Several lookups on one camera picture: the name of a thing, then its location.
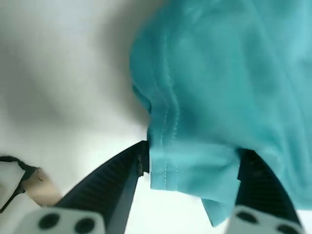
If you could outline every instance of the screw hole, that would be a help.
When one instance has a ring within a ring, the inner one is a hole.
[[[95,222],[91,218],[84,218],[80,221],[75,226],[75,231],[78,234],[87,234],[93,230],[95,226]]]
[[[59,222],[59,215],[57,213],[47,214],[39,221],[39,228],[47,230],[53,228]]]

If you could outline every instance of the ribbed rubber pad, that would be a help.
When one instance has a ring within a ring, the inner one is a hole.
[[[263,159],[252,150],[239,150],[239,154],[241,184],[236,204],[300,224],[289,196]]]
[[[148,158],[148,142],[141,141],[97,168],[73,188],[56,207],[98,212],[108,227],[131,171],[135,167],[137,175],[134,177],[136,180],[134,185],[136,185],[142,170],[149,170],[143,167],[148,164],[146,162]]]

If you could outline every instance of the teal fabric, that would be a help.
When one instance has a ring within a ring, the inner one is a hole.
[[[131,71],[153,189],[202,198],[215,226],[247,148],[312,208],[312,0],[172,0],[139,32]]]

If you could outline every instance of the seam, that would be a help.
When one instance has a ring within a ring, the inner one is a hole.
[[[160,88],[159,88],[159,86],[157,84],[155,71],[154,71],[154,68],[152,67],[151,63],[149,63],[149,66],[150,66],[151,75],[152,75],[152,78],[153,78],[153,81],[154,81],[155,90],[159,94],[159,96],[163,99],[163,101],[164,101],[164,103],[166,105],[166,111],[165,111],[164,121],[163,121],[162,128],[161,128],[161,135],[160,135],[160,147],[161,147],[160,152],[161,152],[161,154],[162,154],[162,156],[164,158],[163,138],[164,138],[164,133],[166,131],[169,105],[167,103],[167,100],[166,100],[164,94],[161,92],[161,90],[160,90]],[[165,161],[165,168],[164,168],[164,190],[167,190],[167,161]]]
[[[289,72],[288,72],[288,70],[287,70],[286,68],[284,68],[284,66],[282,66],[283,63],[282,63],[281,60],[280,60],[280,56],[278,55],[278,52],[277,52],[277,50],[276,50],[276,48],[275,48],[275,46],[274,46],[274,44],[273,44],[273,41],[272,41],[271,38],[269,37],[269,33],[268,33],[268,31],[267,31],[267,29],[266,29],[266,27],[265,27],[265,24],[264,24],[264,22],[263,22],[263,20],[262,20],[262,18],[261,18],[261,16],[260,16],[260,14],[259,14],[259,11],[258,11],[256,5],[254,4],[254,2],[253,2],[252,0],[250,1],[250,7],[251,7],[252,10],[255,12],[255,15],[256,15],[257,18],[258,18],[260,27],[262,28],[262,31],[263,31],[263,33],[264,33],[264,35],[265,35],[267,41],[269,42],[268,45],[271,46],[271,49],[272,49],[272,51],[274,52],[275,58],[276,58],[276,60],[277,60],[277,62],[278,62],[278,64],[279,64],[279,68],[280,68],[282,71],[284,71],[284,74],[285,74],[285,76],[286,76],[286,78],[287,78],[287,80],[288,80],[288,84],[289,84],[290,88],[292,89],[293,93],[296,94],[296,91],[295,91],[295,89],[294,89],[294,87],[293,87],[293,85],[292,85],[292,81],[291,81],[291,79],[290,79]],[[306,131],[306,126],[307,126],[307,125],[306,125],[306,120],[305,120],[305,117],[304,117],[304,114],[303,114],[304,112],[303,112],[302,106],[300,105],[298,99],[296,98],[296,95],[293,95],[293,98],[294,98],[294,100],[295,100],[295,102],[296,102],[296,104],[297,104],[297,107],[298,107],[298,109],[299,109],[299,111],[300,111],[300,114],[301,114],[301,120],[302,120],[303,125],[304,125],[303,132],[304,132],[304,135],[305,135],[305,141],[306,141],[306,145],[307,145],[308,150],[309,150],[309,156],[310,156],[310,158],[311,158],[311,147],[310,147],[310,145],[309,145],[309,143],[308,143],[308,134],[307,134],[307,131]]]
[[[178,126],[178,122],[179,122],[179,118],[180,118],[180,106],[179,106],[179,102],[177,99],[177,95],[174,92],[174,81],[172,78],[172,74],[171,74],[171,68],[168,62],[168,58],[165,56],[165,53],[168,52],[168,37],[166,36],[166,34],[164,33],[164,56],[163,56],[163,61],[164,61],[164,70],[165,70],[165,75],[166,75],[166,79],[168,81],[169,84],[169,95],[172,99],[173,102],[173,112],[175,112],[175,116],[174,116],[174,122],[173,122],[173,132],[172,132],[172,137],[171,137],[171,143],[172,145],[174,145],[174,141],[176,139],[176,133],[177,133],[177,126]],[[178,181],[178,170],[177,170],[177,166],[175,168],[175,189],[177,189],[177,181]]]

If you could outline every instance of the white surface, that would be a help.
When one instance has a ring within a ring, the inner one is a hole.
[[[161,0],[0,0],[0,151],[42,167],[63,193],[145,139],[128,51]],[[17,197],[0,214],[11,234],[36,208]],[[128,234],[223,233],[200,200],[152,191],[141,178]]]

